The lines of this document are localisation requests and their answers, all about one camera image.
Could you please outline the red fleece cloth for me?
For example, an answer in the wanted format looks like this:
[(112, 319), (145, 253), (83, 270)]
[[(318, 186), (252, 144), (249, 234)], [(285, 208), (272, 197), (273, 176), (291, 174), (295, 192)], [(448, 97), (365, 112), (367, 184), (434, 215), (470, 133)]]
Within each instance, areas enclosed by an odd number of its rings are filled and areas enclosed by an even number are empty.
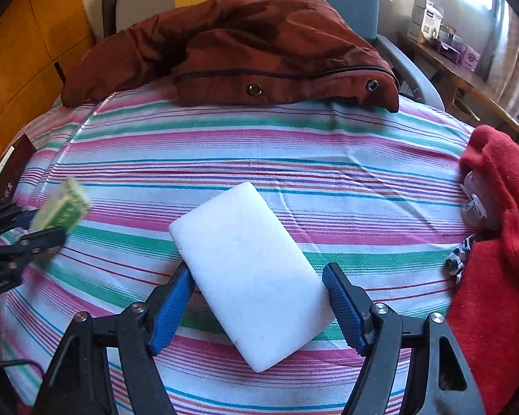
[(448, 311), (489, 414), (519, 414), (519, 146), (476, 128), (460, 159), (463, 173), (489, 185), (502, 230), (477, 241)]

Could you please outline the white foam block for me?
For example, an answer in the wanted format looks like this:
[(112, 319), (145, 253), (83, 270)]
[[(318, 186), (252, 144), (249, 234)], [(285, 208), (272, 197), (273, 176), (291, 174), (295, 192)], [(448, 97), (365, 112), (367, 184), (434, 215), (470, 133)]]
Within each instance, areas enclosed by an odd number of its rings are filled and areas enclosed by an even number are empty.
[(255, 372), (334, 320), (320, 277), (251, 183), (204, 202), (169, 232), (205, 302)]

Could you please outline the striped tablecloth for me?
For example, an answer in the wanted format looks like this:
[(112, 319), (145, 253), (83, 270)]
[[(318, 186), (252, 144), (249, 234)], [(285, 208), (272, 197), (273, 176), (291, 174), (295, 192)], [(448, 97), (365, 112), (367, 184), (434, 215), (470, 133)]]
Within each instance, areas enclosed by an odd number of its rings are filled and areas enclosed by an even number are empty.
[(316, 269), (335, 262), (403, 315), (445, 312), (448, 253), (468, 234), (458, 160), (471, 131), (402, 99), (396, 113), (334, 102), (271, 109), (176, 106), (157, 84), (97, 107), (53, 109), (23, 128), (36, 152), (17, 200), (63, 178), (92, 210), (46, 270), (0, 297), (0, 353), (47, 365), (68, 321), (125, 308), (179, 262), (167, 228), (249, 182)]

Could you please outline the pink curtain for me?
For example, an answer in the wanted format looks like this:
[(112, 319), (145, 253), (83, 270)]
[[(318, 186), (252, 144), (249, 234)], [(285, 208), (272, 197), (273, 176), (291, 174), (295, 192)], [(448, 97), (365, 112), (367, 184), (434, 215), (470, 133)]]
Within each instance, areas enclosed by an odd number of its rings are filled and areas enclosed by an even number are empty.
[(511, 116), (519, 116), (519, 16), (505, 2), (502, 32), (486, 81), (498, 104)]

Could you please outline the orange wooden cabinet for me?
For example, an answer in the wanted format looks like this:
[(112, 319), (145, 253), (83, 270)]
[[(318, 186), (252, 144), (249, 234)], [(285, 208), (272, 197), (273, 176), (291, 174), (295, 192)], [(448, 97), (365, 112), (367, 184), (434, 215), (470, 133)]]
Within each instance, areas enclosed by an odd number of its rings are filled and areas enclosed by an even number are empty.
[(0, 156), (93, 44), (82, 0), (13, 0), (0, 18)]

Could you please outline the white product box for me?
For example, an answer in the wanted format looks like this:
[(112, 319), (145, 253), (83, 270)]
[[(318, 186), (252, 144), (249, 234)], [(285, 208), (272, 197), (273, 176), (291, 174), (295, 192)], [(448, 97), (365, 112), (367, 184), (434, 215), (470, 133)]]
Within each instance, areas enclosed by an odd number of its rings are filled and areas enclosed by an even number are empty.
[(413, 0), (406, 36), (418, 43), (431, 42), (438, 37), (443, 18), (443, 9), (431, 0)]

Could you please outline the wooden side desk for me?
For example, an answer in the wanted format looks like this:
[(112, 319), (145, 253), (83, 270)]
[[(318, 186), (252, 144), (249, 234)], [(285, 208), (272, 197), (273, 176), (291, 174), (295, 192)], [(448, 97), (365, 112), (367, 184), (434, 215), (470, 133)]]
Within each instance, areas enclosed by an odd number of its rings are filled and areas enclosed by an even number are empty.
[(519, 119), (498, 104), (496, 93), (480, 77), (404, 34), (398, 35), (398, 46), (412, 60), (423, 60), (435, 70), (429, 80), (451, 115), (472, 127), (490, 125), (519, 138)]

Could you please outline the gold maroon tray box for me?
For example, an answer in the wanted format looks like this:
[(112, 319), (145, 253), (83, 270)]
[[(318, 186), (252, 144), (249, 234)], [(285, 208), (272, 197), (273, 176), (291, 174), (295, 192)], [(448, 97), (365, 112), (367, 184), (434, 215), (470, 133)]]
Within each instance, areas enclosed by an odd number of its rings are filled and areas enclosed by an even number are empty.
[(36, 152), (26, 134), (21, 135), (0, 160), (0, 204), (13, 199), (21, 174)]

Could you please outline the maroon jacket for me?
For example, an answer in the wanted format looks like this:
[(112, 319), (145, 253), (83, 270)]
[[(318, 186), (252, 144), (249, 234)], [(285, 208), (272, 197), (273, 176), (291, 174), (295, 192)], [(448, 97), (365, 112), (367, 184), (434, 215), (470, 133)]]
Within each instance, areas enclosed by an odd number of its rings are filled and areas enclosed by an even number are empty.
[(399, 108), (389, 64), (326, 0), (208, 0), (104, 38), (67, 72), (75, 108), (170, 77), (184, 106), (350, 99)]

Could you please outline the green tea box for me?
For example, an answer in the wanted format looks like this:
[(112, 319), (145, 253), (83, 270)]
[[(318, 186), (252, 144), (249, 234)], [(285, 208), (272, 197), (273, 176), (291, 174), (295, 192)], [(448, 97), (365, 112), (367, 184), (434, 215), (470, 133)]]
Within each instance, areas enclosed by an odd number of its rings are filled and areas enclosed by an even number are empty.
[(83, 185), (68, 176), (30, 221), (30, 231), (64, 228), (67, 234), (85, 218), (92, 200)]

